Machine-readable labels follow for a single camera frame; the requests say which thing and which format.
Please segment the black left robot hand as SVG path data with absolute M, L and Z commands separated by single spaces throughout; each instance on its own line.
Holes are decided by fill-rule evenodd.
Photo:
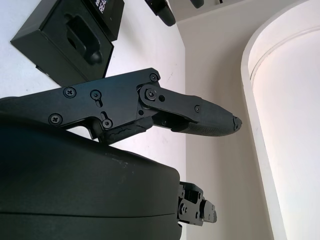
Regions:
M 145 3 L 165 25 L 171 27 L 176 24 L 175 16 L 166 0 L 145 0 Z

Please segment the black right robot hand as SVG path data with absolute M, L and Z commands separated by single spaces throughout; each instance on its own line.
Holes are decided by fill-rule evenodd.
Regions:
M 215 206 L 178 171 L 114 143 L 153 126 L 207 137 L 242 121 L 153 68 L 0 101 L 3 240 L 178 240 Z

